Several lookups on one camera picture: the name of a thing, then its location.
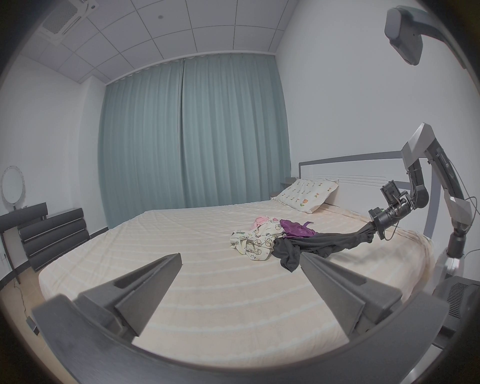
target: mattress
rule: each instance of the mattress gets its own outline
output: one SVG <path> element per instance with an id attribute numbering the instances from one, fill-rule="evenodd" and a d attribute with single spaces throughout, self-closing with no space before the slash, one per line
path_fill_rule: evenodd
<path id="1" fill-rule="evenodd" d="M 322 205 L 315 213 L 277 201 L 145 212 L 84 243 L 43 269 L 45 299 L 79 292 L 167 254 L 183 266 L 140 337 L 138 347 L 171 359 L 217 367 L 278 366 L 348 342 L 301 268 L 279 259 L 252 261 L 229 247 L 237 229 L 258 216 L 304 223 L 317 232 L 354 232 L 368 218 Z M 397 229 L 391 241 L 332 254 L 329 260 L 401 289 L 406 300 L 433 268 L 432 244 Z"/>

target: ceiling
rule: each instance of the ceiling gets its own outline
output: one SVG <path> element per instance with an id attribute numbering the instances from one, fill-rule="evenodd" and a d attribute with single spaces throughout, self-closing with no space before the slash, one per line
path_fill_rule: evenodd
<path id="1" fill-rule="evenodd" d="M 298 0 L 96 0 L 57 47 L 33 35 L 21 54 L 82 83 L 223 50 L 275 52 Z"/>

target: white headboard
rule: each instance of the white headboard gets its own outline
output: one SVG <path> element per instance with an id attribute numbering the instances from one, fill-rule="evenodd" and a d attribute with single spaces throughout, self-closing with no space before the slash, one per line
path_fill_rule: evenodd
<path id="1" fill-rule="evenodd" d="M 420 159 L 423 179 L 430 198 L 428 206 L 417 209 L 400 221 L 399 227 L 412 229 L 431 238 L 440 203 L 440 181 L 426 158 Z M 339 187 L 326 203 L 369 216 L 369 209 L 386 208 L 380 187 L 395 180 L 399 189 L 410 190 L 410 182 L 400 151 L 333 157 L 299 163 L 299 177 L 338 179 Z"/>

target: pile of clothes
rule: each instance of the pile of clothes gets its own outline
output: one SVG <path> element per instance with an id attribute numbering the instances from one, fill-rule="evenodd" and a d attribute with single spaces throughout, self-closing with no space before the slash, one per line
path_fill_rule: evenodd
<path id="1" fill-rule="evenodd" d="M 266 260 L 272 254 L 280 259 L 285 269 L 293 272 L 300 263 L 302 252 L 315 253 L 323 258 L 344 249 L 352 249 L 363 242 L 371 243 L 373 233 L 361 228 L 353 233 L 317 233 L 305 224 L 261 216 L 252 227 L 235 231 L 230 237 L 230 247 L 252 260 Z"/>

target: air conditioner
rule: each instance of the air conditioner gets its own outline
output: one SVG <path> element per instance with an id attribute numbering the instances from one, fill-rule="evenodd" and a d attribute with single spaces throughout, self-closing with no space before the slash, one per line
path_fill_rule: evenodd
<path id="1" fill-rule="evenodd" d="M 61 0 L 38 27 L 36 34 L 58 45 L 76 25 L 97 9 L 95 0 Z"/>

